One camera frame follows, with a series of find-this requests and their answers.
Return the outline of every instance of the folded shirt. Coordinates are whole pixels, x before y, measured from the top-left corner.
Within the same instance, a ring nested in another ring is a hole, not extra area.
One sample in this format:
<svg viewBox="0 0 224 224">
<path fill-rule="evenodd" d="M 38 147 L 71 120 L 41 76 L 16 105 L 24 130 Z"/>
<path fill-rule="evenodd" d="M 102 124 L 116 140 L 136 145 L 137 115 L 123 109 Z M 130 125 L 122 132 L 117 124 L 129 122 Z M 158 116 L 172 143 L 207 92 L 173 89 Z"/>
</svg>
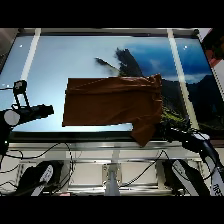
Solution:
<svg viewBox="0 0 224 224">
<path fill-rule="evenodd" d="M 145 146 L 161 121 L 161 76 L 69 78 L 62 126 L 132 123 L 131 136 Z"/>
</svg>

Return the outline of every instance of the brown cloth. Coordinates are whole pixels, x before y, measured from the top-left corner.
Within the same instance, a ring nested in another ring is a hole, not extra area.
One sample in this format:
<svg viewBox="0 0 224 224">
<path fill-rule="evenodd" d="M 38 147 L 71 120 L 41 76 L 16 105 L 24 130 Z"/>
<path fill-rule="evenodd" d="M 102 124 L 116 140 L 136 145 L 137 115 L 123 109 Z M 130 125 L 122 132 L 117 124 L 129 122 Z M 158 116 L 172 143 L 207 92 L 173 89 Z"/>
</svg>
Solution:
<svg viewBox="0 0 224 224">
<path fill-rule="evenodd" d="M 132 123 L 145 146 L 162 115 L 161 76 L 68 79 L 62 126 Z"/>
</svg>

